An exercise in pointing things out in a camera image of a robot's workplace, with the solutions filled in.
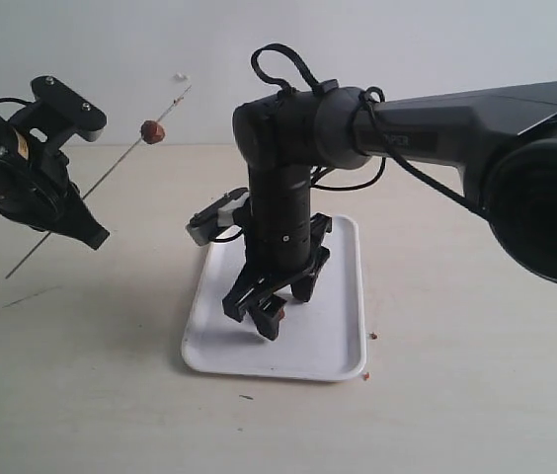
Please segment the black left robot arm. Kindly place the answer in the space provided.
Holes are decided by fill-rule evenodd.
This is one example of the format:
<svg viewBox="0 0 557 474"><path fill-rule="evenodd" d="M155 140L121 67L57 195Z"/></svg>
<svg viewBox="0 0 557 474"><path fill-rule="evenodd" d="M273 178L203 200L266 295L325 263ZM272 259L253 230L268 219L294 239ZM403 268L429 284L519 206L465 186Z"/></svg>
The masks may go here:
<svg viewBox="0 0 557 474"><path fill-rule="evenodd" d="M71 180L61 148L74 135L96 141L107 117L54 76L34 78L31 89L32 101L0 116L0 215L98 249L110 233Z"/></svg>

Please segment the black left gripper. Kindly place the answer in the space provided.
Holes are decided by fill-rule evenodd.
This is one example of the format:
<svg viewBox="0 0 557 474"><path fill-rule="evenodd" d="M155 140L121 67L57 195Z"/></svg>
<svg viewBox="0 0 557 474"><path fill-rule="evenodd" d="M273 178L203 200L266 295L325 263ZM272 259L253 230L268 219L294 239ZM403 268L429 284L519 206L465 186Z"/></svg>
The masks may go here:
<svg viewBox="0 0 557 474"><path fill-rule="evenodd" d="M98 250L110 232L92 215L68 172L61 150L75 125L35 101L0 124L0 170L12 180L0 210L14 220Z"/></svg>

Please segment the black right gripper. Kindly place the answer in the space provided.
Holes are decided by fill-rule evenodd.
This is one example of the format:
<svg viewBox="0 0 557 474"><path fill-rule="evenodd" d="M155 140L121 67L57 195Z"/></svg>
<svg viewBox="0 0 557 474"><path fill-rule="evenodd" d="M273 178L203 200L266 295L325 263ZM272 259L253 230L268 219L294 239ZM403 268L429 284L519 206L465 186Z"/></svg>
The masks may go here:
<svg viewBox="0 0 557 474"><path fill-rule="evenodd" d="M286 242L278 240L275 249L247 231L244 266L222 299L226 316L240 322L248 311L257 332L269 341L279 336L279 311L286 305L286 300L276 292L288 286L296 300L309 302L330 258L330 250L323 241L332 232L333 219L316 213L305 229L307 235L296 233Z"/></svg>

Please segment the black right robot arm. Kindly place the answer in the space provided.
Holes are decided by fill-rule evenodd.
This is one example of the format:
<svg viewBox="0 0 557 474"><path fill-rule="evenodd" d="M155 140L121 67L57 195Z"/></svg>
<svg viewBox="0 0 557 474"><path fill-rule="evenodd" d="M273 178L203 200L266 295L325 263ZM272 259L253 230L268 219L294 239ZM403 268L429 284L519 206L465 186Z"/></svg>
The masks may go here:
<svg viewBox="0 0 557 474"><path fill-rule="evenodd" d="M329 258L331 220L310 210L326 171L393 160L485 220L501 247L557 284L557 81L386 101L378 88L280 91L237 107L249 191L234 216L245 264L222 301L269 340L289 287L308 301Z"/></svg>

